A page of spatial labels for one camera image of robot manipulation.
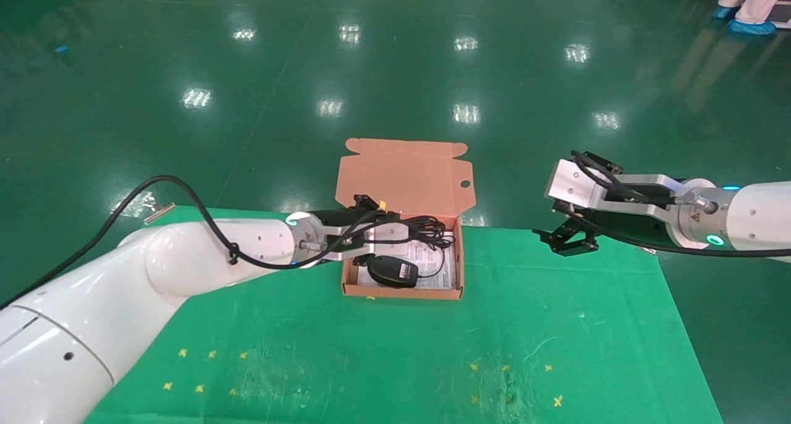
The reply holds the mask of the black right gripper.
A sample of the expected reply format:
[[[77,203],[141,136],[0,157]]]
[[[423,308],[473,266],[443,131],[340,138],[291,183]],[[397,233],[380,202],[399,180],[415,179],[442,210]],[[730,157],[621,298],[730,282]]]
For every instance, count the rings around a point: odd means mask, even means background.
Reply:
[[[539,229],[532,229],[532,232],[556,255],[571,257],[597,252],[599,233],[590,227],[590,223],[605,232],[625,237],[628,242],[637,241],[659,247],[676,246],[667,223],[647,214],[597,211],[562,200],[556,200],[553,207],[567,214],[568,219],[552,232]]]

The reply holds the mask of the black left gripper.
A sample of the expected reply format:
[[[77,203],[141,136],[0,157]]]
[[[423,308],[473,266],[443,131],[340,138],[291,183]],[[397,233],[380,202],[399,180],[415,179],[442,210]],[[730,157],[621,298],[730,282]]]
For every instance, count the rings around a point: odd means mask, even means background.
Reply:
[[[314,218],[323,227],[339,227],[348,229],[368,224],[379,214],[378,210],[344,209],[344,210],[319,210],[313,211]]]

